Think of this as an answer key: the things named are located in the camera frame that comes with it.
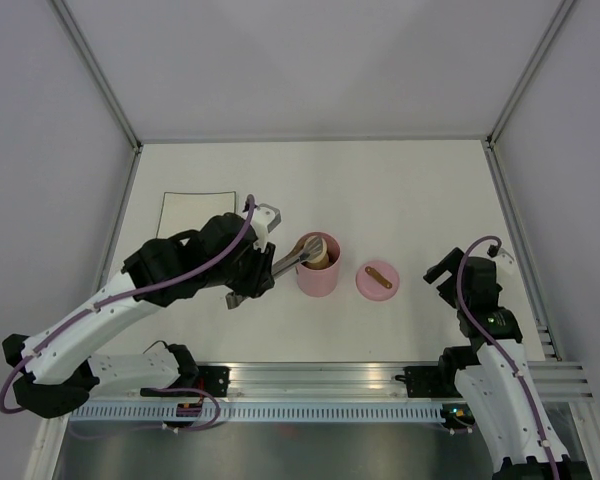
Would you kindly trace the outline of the beige round bun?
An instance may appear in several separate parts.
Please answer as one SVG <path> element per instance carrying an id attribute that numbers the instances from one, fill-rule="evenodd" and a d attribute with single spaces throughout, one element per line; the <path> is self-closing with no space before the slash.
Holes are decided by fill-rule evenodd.
<path id="1" fill-rule="evenodd" d="M 320 248 L 312 253 L 304 265 L 311 270 L 324 270 L 330 266 L 328 246 L 324 239 L 320 239 Z"/>

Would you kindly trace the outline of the pink round lid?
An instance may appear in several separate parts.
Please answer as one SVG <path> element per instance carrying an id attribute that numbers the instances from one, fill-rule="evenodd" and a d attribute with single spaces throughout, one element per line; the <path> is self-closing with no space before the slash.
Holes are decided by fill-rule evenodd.
<path id="1" fill-rule="evenodd" d="M 383 302 L 394 297 L 400 286 L 398 271 L 388 262 L 371 260 L 356 272 L 356 288 L 367 300 Z"/>

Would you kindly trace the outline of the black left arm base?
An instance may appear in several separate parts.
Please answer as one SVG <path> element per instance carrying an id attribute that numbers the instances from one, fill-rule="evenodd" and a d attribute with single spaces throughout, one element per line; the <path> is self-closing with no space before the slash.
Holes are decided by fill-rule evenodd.
<path id="1" fill-rule="evenodd" d="M 225 365 L 212 366 L 202 365 L 198 367 L 198 375 L 194 380 L 177 380 L 171 386 L 160 389 L 143 388 L 140 390 L 141 397 L 185 397 L 197 396 L 191 389 L 207 392 L 216 398 L 227 396 L 230 384 L 230 368 Z"/>

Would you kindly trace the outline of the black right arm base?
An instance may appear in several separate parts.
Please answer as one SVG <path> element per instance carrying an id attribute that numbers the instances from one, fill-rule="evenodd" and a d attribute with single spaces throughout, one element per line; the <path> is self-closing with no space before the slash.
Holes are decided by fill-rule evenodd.
<path id="1" fill-rule="evenodd" d="M 451 399 L 460 395 L 437 366 L 414 365 L 403 369 L 409 398 Z"/>

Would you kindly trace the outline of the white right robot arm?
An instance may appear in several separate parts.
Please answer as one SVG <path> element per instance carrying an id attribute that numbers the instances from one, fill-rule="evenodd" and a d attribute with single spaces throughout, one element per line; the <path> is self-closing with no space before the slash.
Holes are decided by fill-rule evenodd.
<path id="1" fill-rule="evenodd" d="M 467 403 L 487 445 L 496 479 L 588 479 L 556 433 L 529 370 L 515 315 L 499 303 L 492 257 L 453 249 L 424 279 L 455 312 L 469 343 L 447 347 L 436 381 Z"/>

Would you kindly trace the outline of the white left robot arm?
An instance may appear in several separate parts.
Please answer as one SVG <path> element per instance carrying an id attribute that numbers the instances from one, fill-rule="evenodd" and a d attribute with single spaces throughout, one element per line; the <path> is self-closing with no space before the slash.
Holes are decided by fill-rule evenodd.
<path id="1" fill-rule="evenodd" d="M 262 296 L 274 285 L 275 247 L 268 237 L 280 221 L 276 209 L 261 204 L 243 215 L 216 215 L 199 230 L 145 242 L 105 286 L 56 325 L 3 341 L 12 370 L 0 391 L 0 411 L 50 419 L 97 396 L 192 394 L 202 380 L 184 345 L 166 344 L 151 354 L 98 351 L 136 322 L 203 289 L 226 287 L 234 296 Z"/>

